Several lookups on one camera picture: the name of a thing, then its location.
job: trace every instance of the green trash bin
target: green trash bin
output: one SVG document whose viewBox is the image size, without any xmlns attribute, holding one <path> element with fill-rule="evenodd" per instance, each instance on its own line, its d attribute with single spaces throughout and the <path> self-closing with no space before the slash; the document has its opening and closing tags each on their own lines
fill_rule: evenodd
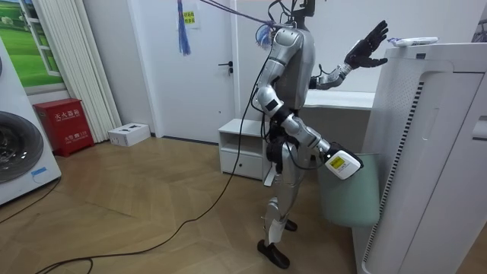
<svg viewBox="0 0 487 274">
<path fill-rule="evenodd" d="M 379 221 L 380 194 L 375 155 L 357 155 L 364 167 L 340 180 L 327 167 L 318 170 L 323 216 L 336 225 L 370 227 Z"/>
</svg>

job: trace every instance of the humanoid robot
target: humanoid robot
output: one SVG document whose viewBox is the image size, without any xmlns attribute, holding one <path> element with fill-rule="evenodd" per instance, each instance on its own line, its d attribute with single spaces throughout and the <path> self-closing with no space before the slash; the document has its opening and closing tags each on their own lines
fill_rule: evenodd
<svg viewBox="0 0 487 274">
<path fill-rule="evenodd" d="M 355 44 L 342 65 L 329 74 L 312 77 L 314 40 L 304 25 L 304 19 L 314 15 L 314 0 L 304 0 L 301 7 L 291 11 L 289 23 L 293 27 L 281 27 L 275 33 L 256 92 L 260 106 L 270 118 L 266 154 L 277 173 L 273 181 L 275 197 L 270 199 L 264 217 L 266 238 L 257 244 L 257 249 L 283 269 L 287 269 L 290 262 L 275 243 L 281 240 L 284 229 L 296 231 L 298 228 L 288 220 L 288 214 L 298 195 L 304 172 L 316 169 L 309 166 L 311 155 L 342 180 L 363 167 L 360 158 L 338 143 L 329 143 L 299 118 L 298 111 L 304 105 L 308 88 L 327 90 L 337 87 L 352 70 L 377 67 L 387 62 L 387 59 L 370 58 L 386 39 L 387 23 L 382 21 Z"/>
</svg>

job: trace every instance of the curtain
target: curtain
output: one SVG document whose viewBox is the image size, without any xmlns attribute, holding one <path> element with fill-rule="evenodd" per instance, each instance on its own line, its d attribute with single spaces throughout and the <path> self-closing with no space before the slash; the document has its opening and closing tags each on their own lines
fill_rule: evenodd
<svg viewBox="0 0 487 274">
<path fill-rule="evenodd" d="M 34 0 L 68 92 L 82 100 L 95 142 L 122 125 L 82 0 Z"/>
</svg>

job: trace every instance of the washing machine door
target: washing machine door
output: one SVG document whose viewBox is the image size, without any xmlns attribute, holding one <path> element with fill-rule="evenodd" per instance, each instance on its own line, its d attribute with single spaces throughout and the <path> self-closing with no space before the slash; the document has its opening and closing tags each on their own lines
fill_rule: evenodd
<svg viewBox="0 0 487 274">
<path fill-rule="evenodd" d="M 43 149 L 43 136 L 33 123 L 0 111 L 0 183 L 31 170 L 42 156 Z"/>
</svg>

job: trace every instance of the cable on floor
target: cable on floor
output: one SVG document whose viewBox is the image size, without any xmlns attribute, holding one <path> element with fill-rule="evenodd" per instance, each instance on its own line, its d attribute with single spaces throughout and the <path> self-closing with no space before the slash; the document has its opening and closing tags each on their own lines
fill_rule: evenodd
<svg viewBox="0 0 487 274">
<path fill-rule="evenodd" d="M 58 267 L 60 266 L 63 266 L 67 263 L 73 263 L 73 262 L 83 262 L 83 261 L 88 261 L 90 263 L 90 269 L 88 270 L 87 274 L 90 274 L 91 273 L 91 270 L 93 269 L 93 260 L 94 259 L 100 259 L 100 258 L 108 258 L 108 257 L 118 257 L 118 256 L 133 256 L 133 255 L 140 255 L 140 254 L 143 254 L 143 253 L 147 253 L 151 250 L 154 250 L 164 244 L 166 244 L 167 242 L 169 242 L 170 240 L 172 240 L 176 235 L 177 233 L 181 230 L 181 228 L 183 228 L 184 225 L 186 224 L 189 224 L 191 222 L 195 222 L 195 221 L 198 221 L 200 218 L 202 218 L 203 216 L 205 216 L 208 212 L 210 212 L 218 203 L 218 201 L 220 201 L 220 199 L 222 198 L 222 196 L 224 195 L 225 191 L 227 190 L 228 188 L 228 185 L 230 184 L 231 182 L 231 179 L 234 177 L 234 174 L 235 174 L 235 170 L 237 169 L 237 164 L 238 164 L 238 160 L 240 158 L 240 144 L 241 144 L 241 139 L 242 139 L 242 128 L 244 126 L 244 120 L 245 120 L 245 116 L 247 115 L 247 111 L 249 110 L 249 106 L 251 105 L 252 103 L 252 99 L 253 99 L 253 95 L 255 94 L 256 92 L 256 86 L 257 86 L 257 82 L 264 70 L 264 67 L 266 65 L 266 62 L 267 62 L 267 59 L 266 61 L 264 62 L 262 68 L 260 69 L 260 72 L 259 72 L 259 75 L 257 76 L 257 79 L 255 81 L 255 83 L 253 84 L 253 90 L 250 94 L 250 98 L 249 98 L 249 101 L 247 103 L 247 106 L 245 108 L 245 111 L 243 112 L 243 116 L 242 116 L 242 121 L 240 122 L 240 131 L 239 131 L 239 134 L 238 134 L 238 150 L 237 150 L 237 160 L 235 160 L 235 164 L 234 164 L 234 169 L 232 170 L 231 172 L 231 175 L 230 175 L 230 178 L 228 178 L 228 181 L 227 183 L 225 184 L 225 187 L 223 188 L 223 190 L 221 191 L 220 193 L 220 196 L 218 196 L 218 198 L 216 199 L 216 201 L 213 203 L 212 206 L 210 206 L 209 209 L 206 209 L 205 212 L 203 212 L 200 216 L 198 216 L 197 218 L 192 218 L 192 219 L 189 219 L 189 220 L 186 220 L 184 221 L 179 227 L 178 229 L 176 230 L 176 232 L 174 232 L 167 240 L 165 240 L 164 242 L 156 245 L 156 246 L 153 246 L 153 247 L 150 247 L 148 249 L 145 249 L 145 250 L 140 250 L 140 251 L 136 251 L 136 252 L 129 252 L 129 253 L 116 253 L 116 254 L 106 254 L 106 255 L 97 255 L 97 256 L 85 256 L 85 257 L 79 257 L 79 258 L 74 258 L 74 259 L 70 259 L 70 260 L 63 260 L 63 261 L 60 261 L 60 262 L 57 262 L 57 263 L 53 263 L 51 264 L 50 266 L 47 266 L 43 269 L 41 269 L 40 271 L 36 272 L 36 274 L 47 274 L 47 273 L 50 273 L 52 272 L 54 269 L 57 269 Z"/>
<path fill-rule="evenodd" d="M 54 187 L 53 187 L 53 188 L 52 188 L 50 191 L 48 191 L 46 194 L 44 194 L 44 196 L 40 197 L 38 200 L 36 200 L 35 202 L 31 203 L 30 205 L 28 205 L 28 206 L 24 207 L 23 209 L 21 209 L 20 211 L 18 211 L 18 212 L 16 212 L 16 213 L 14 213 L 13 215 L 10 215 L 10 216 L 9 216 L 9 217 L 7 217 L 5 220 L 0 221 L 0 225 L 1 225 L 2 223 L 4 223 L 5 221 L 8 221 L 8 220 L 10 220 L 11 218 L 15 217 L 16 215 L 19 215 L 19 214 L 20 214 L 21 212 L 23 212 L 24 210 L 26 210 L 26 209 L 30 208 L 31 206 L 35 205 L 35 204 L 36 204 L 36 203 L 38 203 L 40 200 L 42 200 L 42 199 L 46 198 L 46 197 L 47 197 L 47 196 L 48 196 L 48 195 L 49 195 L 49 194 L 50 194 L 50 193 L 51 193 L 51 192 L 52 192 L 52 191 L 53 191 L 53 190 L 56 188 L 56 186 L 58 186 L 59 182 L 61 182 L 61 177 L 59 177 L 59 178 L 57 179 L 57 182 L 56 182 L 56 184 L 54 185 Z"/>
</svg>

